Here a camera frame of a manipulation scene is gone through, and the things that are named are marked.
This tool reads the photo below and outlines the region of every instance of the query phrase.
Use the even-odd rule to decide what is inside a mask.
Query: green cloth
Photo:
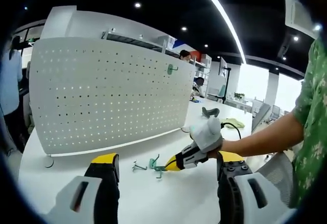
[[[293,115],[303,125],[303,147],[293,161],[299,204],[318,176],[327,152],[327,55],[320,39],[313,42]]]
[[[220,120],[220,122],[221,123],[231,123],[231,124],[235,125],[236,128],[244,128],[244,124],[241,123],[240,121],[236,120],[235,118],[222,119],[222,120]],[[226,124],[225,127],[227,127],[227,128],[234,128],[230,124]]]

